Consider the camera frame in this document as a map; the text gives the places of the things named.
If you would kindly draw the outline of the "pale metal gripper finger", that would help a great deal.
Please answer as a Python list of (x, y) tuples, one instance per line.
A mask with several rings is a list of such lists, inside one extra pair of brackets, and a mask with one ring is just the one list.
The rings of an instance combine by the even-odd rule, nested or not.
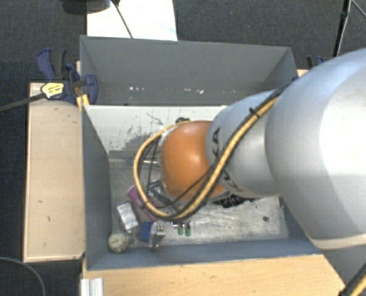
[(165, 237), (164, 224), (160, 222), (153, 223), (150, 227), (148, 246), (150, 249), (158, 248)]

